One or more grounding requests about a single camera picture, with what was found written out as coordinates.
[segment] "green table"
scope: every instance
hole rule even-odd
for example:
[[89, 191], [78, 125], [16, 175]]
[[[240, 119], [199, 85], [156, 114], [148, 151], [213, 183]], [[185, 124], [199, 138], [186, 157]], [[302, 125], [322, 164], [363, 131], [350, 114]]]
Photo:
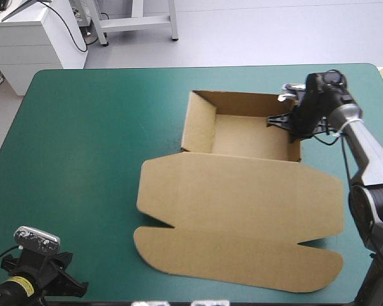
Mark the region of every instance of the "green table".
[[[347, 75], [383, 144], [383, 81], [369, 64], [39, 72], [0, 150], [0, 252], [20, 225], [60, 236], [62, 250], [75, 255], [69, 272], [90, 283], [84, 300], [351, 301], [370, 258], [346, 202], [344, 232], [313, 243], [340, 252], [343, 270], [309, 294], [169, 276], [143, 262], [132, 238], [138, 226], [156, 224], [135, 208], [140, 166], [179, 152], [190, 91], [279, 93], [284, 83], [332, 68]], [[302, 146], [303, 163], [345, 181], [339, 144]]]

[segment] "cable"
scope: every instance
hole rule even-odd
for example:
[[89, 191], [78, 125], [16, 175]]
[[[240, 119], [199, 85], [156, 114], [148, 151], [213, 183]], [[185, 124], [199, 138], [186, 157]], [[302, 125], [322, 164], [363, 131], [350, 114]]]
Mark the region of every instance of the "cable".
[[77, 42], [76, 42], [75, 39], [74, 39], [74, 36], [72, 36], [72, 33], [71, 33], [70, 28], [69, 28], [68, 25], [66, 24], [64, 18], [63, 18], [60, 14], [58, 14], [58, 12], [57, 12], [55, 9], [53, 9], [51, 6], [49, 6], [48, 4], [46, 4], [46, 3], [44, 3], [44, 2], [41, 2], [40, 0], [37, 0], [37, 1], [38, 1], [39, 3], [41, 3], [42, 5], [45, 5], [46, 7], [48, 7], [48, 8], [49, 8], [50, 10], [52, 10], [55, 14], [57, 14], [57, 16], [64, 22], [64, 25], [66, 26], [66, 29], [68, 30], [68, 32], [69, 32], [69, 34], [70, 34], [70, 36], [71, 36], [72, 42], [74, 42], [74, 45], [76, 46], [76, 48], [77, 48], [78, 50], [80, 50], [81, 52], [87, 52], [87, 51], [88, 51], [88, 46], [85, 45], [85, 50], [82, 50], [82, 49], [78, 46]]
[[314, 137], [314, 139], [318, 140], [319, 142], [323, 143], [324, 145], [334, 145], [340, 138], [340, 137], [336, 137], [336, 139], [332, 142], [325, 142], [324, 140], [320, 139], [316, 135], [314, 135], [313, 137]]
[[10, 251], [15, 250], [15, 249], [18, 249], [18, 248], [19, 248], [18, 245], [15, 245], [14, 247], [10, 247], [9, 249], [5, 250], [3, 253], [0, 254], [0, 258], [2, 258], [4, 255], [6, 255], [7, 253], [9, 253]]

